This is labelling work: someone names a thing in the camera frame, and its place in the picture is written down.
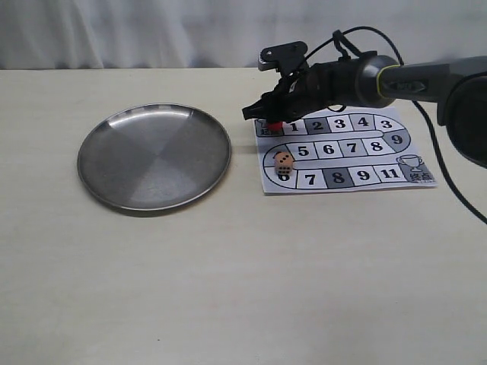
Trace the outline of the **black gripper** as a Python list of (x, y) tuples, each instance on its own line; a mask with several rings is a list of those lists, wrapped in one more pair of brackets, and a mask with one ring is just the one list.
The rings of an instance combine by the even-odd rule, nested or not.
[(357, 60), (316, 63), (284, 77), (272, 91), (272, 102), (257, 100), (242, 109), (243, 119), (293, 122), (328, 106), (359, 102)]

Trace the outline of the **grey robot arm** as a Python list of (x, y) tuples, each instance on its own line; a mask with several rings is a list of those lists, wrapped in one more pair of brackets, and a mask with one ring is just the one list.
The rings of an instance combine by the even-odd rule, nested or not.
[(437, 123), (467, 160), (486, 165), (486, 58), (400, 65), (389, 56), (316, 63), (279, 80), (243, 108), (245, 119), (293, 122), (328, 106), (384, 108), (394, 100), (434, 103)]

